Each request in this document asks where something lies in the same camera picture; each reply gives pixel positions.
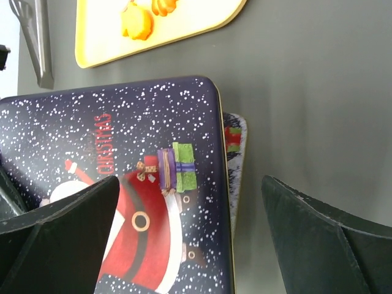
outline ribbon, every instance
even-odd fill
[[[149,166],[147,167],[143,162],[139,161],[136,165],[137,170],[139,173],[137,174],[137,178],[139,181],[144,181],[146,179],[147,173],[156,173],[157,167],[156,166]]]
[[[185,164],[183,162],[176,162],[176,171],[178,173],[195,172],[195,164],[193,162]]]
[[[170,190],[162,189],[161,192],[162,192],[162,195],[164,197],[166,197],[169,194],[174,194],[176,192],[176,189],[170,189]]]
[[[159,166],[159,185],[162,190],[176,189],[176,162],[174,150],[170,148],[157,151]]]

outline red lettering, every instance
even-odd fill
[[[101,122],[97,122],[95,124],[95,127],[98,127],[100,129],[104,129],[104,130],[111,130],[111,126],[109,124],[110,124],[110,121],[101,121]]]
[[[104,156],[104,155],[98,155],[97,156],[97,161],[106,161],[106,160],[113,160],[113,153],[112,154],[109,154],[109,155],[106,155],[106,156]]]
[[[107,130],[103,130],[103,129],[96,129],[96,137],[97,138],[110,138],[111,137],[111,132],[108,134],[105,134],[104,132]]]
[[[113,152],[111,150],[103,150],[103,151],[97,151],[97,154],[106,154],[106,155],[113,155]]]
[[[98,164],[101,164],[101,165],[114,165],[115,163],[112,160],[109,160],[109,161],[98,161]]]
[[[101,143],[110,143],[111,139],[96,140],[96,145]]]
[[[96,147],[96,150],[97,151],[101,151],[102,149],[104,149],[105,148],[105,152],[108,152],[108,151],[110,151],[111,152],[111,150],[113,149],[113,145],[112,144],[103,144],[103,145],[96,145],[97,147]]]
[[[111,115],[109,115],[108,113],[104,113],[104,114],[102,114],[102,115],[100,115],[100,116],[96,116],[96,117],[94,118],[94,120],[95,120],[95,121],[100,121],[102,118],[107,118],[108,121],[110,121],[110,120],[111,120]]]

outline orange food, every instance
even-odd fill
[[[134,2],[121,13],[121,21],[121,34],[132,40],[146,40],[153,31],[151,14]]]
[[[177,0],[153,0],[151,10],[155,15],[166,17],[177,8],[176,2]]]

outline snowy pattern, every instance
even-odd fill
[[[183,240],[197,246],[206,266],[184,262],[169,293],[232,293],[228,191],[217,91],[207,78],[186,77],[53,92],[0,102],[1,164],[29,209],[64,181],[77,179],[64,161],[92,179],[96,120],[110,115],[113,174],[135,170],[145,155],[174,141],[192,143],[198,203],[181,213]],[[105,275],[96,293],[154,293]]]
[[[239,115],[224,113],[223,119],[224,127],[238,127],[241,129],[240,151],[227,153],[228,181],[230,189],[230,218],[232,221],[232,234],[234,236],[245,156],[247,126],[245,119]]]

